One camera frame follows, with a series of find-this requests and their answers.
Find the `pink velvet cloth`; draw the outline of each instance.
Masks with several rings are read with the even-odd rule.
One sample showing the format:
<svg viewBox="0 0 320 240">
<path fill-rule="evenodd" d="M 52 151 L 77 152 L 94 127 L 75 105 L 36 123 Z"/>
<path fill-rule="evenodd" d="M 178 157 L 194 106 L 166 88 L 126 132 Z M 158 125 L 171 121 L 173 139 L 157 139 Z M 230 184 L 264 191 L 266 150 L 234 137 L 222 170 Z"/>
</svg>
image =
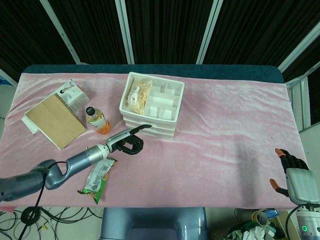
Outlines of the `pink velvet cloth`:
<svg viewBox="0 0 320 240">
<path fill-rule="evenodd" d="M 127 74 L 55 73 L 21 75 L 0 141 L 0 177 L 28 172 L 47 159 L 67 158 L 102 143 L 126 129 L 119 111 Z M 137 155 L 110 154 L 111 169 L 100 207 L 237 207 L 291 208 L 269 179 L 286 187 L 275 148 L 306 159 L 286 86 L 244 80 L 165 78 L 185 82 L 173 140 L 137 134 L 144 141 Z M 24 113 L 66 81 L 73 79 L 110 121 L 108 135 L 88 130 L 58 150 L 41 132 L 32 135 L 21 121 Z M 80 195 L 91 168 L 55 190 L 44 190 L 41 206 L 95 206 Z M 39 193 L 1 207 L 32 206 Z"/>
</svg>

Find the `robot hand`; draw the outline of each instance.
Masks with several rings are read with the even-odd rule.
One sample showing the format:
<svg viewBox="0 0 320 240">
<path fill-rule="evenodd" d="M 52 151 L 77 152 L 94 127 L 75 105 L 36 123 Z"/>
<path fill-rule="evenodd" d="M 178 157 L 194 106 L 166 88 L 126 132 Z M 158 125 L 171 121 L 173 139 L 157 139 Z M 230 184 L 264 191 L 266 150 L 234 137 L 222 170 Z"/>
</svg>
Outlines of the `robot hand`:
<svg viewBox="0 0 320 240">
<path fill-rule="evenodd" d="M 275 152 L 281 160 L 288 189 L 279 187 L 277 182 L 271 178 L 270 183 L 273 189 L 277 193 L 289 197 L 296 205 L 318 203 L 320 196 L 316 179 L 307 164 L 286 150 L 276 148 Z"/>
</svg>

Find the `food package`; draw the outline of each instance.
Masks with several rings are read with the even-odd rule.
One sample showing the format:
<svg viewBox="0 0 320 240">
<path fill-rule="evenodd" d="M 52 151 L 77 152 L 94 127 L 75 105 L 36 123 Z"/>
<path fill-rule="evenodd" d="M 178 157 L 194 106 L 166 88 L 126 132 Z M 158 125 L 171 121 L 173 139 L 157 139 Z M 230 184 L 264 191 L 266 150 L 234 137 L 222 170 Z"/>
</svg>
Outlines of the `food package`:
<svg viewBox="0 0 320 240">
<path fill-rule="evenodd" d="M 128 105 L 137 114 L 145 114 L 145 105 L 152 89 L 152 80 L 135 79 L 128 95 Z"/>
<path fill-rule="evenodd" d="M 84 189 L 78 190 L 78 193 L 89 195 L 98 204 L 107 182 L 108 172 L 116 162 L 115 159 L 108 157 L 95 164 L 86 180 Z"/>
</svg>

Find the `bottle cap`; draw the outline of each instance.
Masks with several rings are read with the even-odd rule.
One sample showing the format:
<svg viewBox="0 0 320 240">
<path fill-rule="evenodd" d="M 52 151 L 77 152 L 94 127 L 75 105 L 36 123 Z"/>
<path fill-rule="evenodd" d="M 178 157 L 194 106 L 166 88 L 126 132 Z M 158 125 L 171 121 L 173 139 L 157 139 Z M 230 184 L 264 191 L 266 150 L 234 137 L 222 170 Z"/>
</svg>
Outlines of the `bottle cap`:
<svg viewBox="0 0 320 240">
<path fill-rule="evenodd" d="M 92 116 L 93 114 L 95 114 L 95 109 L 92 106 L 89 106 L 86 108 L 85 110 L 86 114 L 88 114 L 89 116 Z"/>
</svg>

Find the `stacked white containers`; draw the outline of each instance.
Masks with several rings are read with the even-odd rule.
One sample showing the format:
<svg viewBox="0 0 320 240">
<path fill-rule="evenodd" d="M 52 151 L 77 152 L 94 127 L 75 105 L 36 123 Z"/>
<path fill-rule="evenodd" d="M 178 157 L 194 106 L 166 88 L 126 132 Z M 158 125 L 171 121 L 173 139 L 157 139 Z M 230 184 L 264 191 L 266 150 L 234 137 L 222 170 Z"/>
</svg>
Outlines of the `stacked white containers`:
<svg viewBox="0 0 320 240">
<path fill-rule="evenodd" d="M 137 114 L 128 106 L 128 95 L 135 79 L 152 80 L 152 90 L 146 100 L 144 115 Z M 150 124 L 141 132 L 153 137 L 174 138 L 185 83 L 162 77 L 130 72 L 120 102 L 120 112 L 128 128 Z"/>
</svg>

